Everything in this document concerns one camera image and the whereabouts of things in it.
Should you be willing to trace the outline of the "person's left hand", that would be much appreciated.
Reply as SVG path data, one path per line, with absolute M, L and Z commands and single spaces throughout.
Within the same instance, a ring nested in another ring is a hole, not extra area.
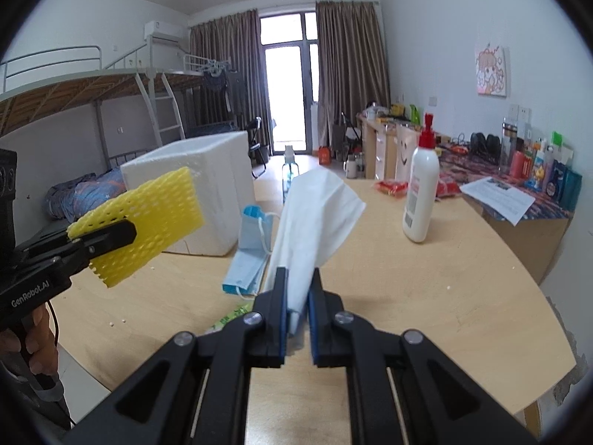
M 30 372 L 35 375 L 55 375 L 58 371 L 58 351 L 54 334 L 50 329 L 49 313 L 46 306 L 37 307 L 32 312 L 33 326 L 28 331 L 25 347 L 30 358 L 27 360 Z M 19 354 L 21 343 L 11 330 L 1 333 L 1 357 Z

